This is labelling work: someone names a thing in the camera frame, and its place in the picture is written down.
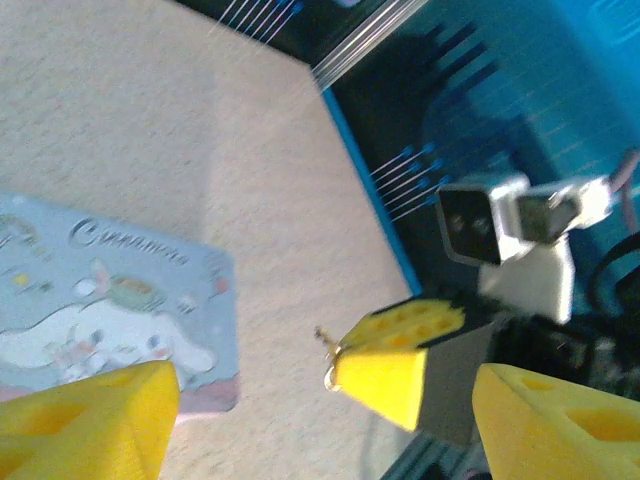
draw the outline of hole in yellow part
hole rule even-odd
[[[612,408],[572,409],[567,415],[596,440],[640,442],[640,421]]]
[[[31,455],[24,452],[3,452],[0,450],[0,480],[9,477],[24,465]]]
[[[406,335],[398,335],[397,337],[392,338],[391,341],[389,342],[389,345],[395,348],[406,347],[410,344],[411,344],[411,339]]]
[[[522,383],[529,390],[553,390],[554,386],[547,382],[542,382],[540,380],[536,380],[535,378],[523,378]]]
[[[391,326],[391,322],[386,318],[381,318],[376,323],[373,324],[373,328],[377,330],[386,330]]]
[[[450,318],[442,318],[436,323],[439,330],[449,330],[453,326],[453,320]]]
[[[433,310],[433,308],[430,307],[429,305],[417,305],[417,306],[413,307],[413,314],[414,315],[426,315],[427,313],[431,313],[432,310]]]
[[[416,328],[416,335],[420,337],[420,341],[424,341],[431,335],[433,335],[433,330],[431,330],[431,328],[427,327],[426,325],[420,325],[418,328]]]
[[[84,412],[84,405],[58,404],[46,406],[32,413],[23,423],[23,435],[53,435],[69,425]]]

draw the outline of yellow 3d-printed part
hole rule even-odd
[[[387,420],[415,430],[428,355],[417,347],[463,325],[462,310],[443,300],[414,300],[367,315],[339,342],[334,382]]]
[[[420,414],[427,350],[345,352],[335,379],[341,390],[387,420],[415,430]]]
[[[485,364],[473,410],[494,480],[640,479],[640,403]]]
[[[453,333],[464,325],[461,309],[446,300],[414,300],[366,315],[340,341],[364,350],[413,350],[417,345]]]
[[[155,361],[0,403],[0,479],[157,479],[179,399]]]

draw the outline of cartoon character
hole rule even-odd
[[[53,282],[49,280],[36,281],[32,275],[27,273],[24,267],[11,267],[0,273],[0,277],[7,277],[9,284],[14,289],[16,295],[23,293],[47,293],[53,290]]]
[[[184,315],[188,315],[198,308],[198,300],[195,295],[186,294],[178,300],[178,311]]]
[[[212,300],[218,295],[222,295],[229,290],[229,280],[224,275],[224,272],[228,267],[228,260],[224,256],[211,256],[208,259],[207,270],[209,272],[209,281],[212,284],[212,291],[209,296],[209,300]]]
[[[38,232],[31,224],[13,215],[2,214],[0,215],[0,249],[9,243],[32,249],[32,253],[45,262],[52,259],[52,255],[38,244]]]
[[[173,317],[155,308],[164,295],[143,280],[109,275],[100,261],[92,264],[94,279],[75,291],[101,294],[88,305],[70,305],[26,330],[0,333],[0,360],[20,368],[53,366],[60,382],[149,360],[176,365],[180,388],[217,363],[210,350],[192,343]]]

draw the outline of beige carpet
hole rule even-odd
[[[407,295],[306,66],[162,0],[0,2],[0,188],[228,249],[242,397],[162,478],[378,478],[407,441],[326,392],[344,334]]]

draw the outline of blue tray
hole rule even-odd
[[[410,283],[463,276],[429,238],[439,184],[496,167],[533,184],[609,174],[640,143],[639,31],[638,0],[432,0],[325,92]],[[571,234],[575,310],[627,234],[618,207]]]

